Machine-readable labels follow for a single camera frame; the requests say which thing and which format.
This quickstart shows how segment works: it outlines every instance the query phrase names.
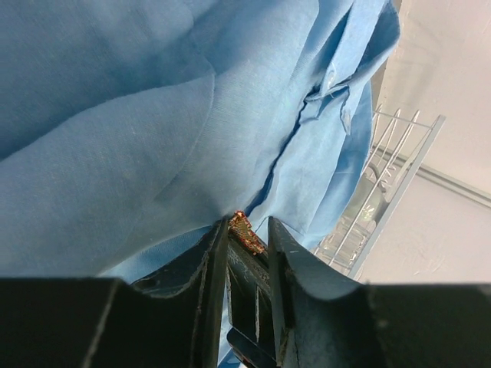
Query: blue shirt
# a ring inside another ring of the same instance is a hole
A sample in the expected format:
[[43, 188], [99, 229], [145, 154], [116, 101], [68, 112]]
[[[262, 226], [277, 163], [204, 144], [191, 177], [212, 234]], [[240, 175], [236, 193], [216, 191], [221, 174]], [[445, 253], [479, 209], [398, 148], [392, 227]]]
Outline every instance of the blue shirt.
[[360, 177], [369, 80], [399, 36], [387, 0], [53, 0], [0, 14], [11, 276], [132, 281], [237, 209], [263, 239], [274, 215], [317, 244]]

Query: denim shirt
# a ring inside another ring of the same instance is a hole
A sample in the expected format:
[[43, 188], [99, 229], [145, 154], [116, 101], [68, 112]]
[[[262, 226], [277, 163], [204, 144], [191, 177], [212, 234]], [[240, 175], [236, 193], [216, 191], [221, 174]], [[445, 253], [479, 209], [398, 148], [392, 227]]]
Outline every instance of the denim shirt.
[[387, 0], [3, 2], [0, 274], [144, 276], [217, 219], [310, 248], [354, 192]]

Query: metal dish rack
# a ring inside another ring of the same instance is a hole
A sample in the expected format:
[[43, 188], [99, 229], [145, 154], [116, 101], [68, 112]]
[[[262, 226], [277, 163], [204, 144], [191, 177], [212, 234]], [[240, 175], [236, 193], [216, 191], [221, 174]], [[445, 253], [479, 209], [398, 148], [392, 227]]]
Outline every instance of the metal dish rack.
[[371, 151], [348, 207], [333, 232], [313, 253], [350, 278], [358, 278], [365, 258], [373, 248], [402, 195], [420, 168], [437, 138], [445, 117], [433, 124], [418, 122], [420, 111], [411, 120], [374, 111]]

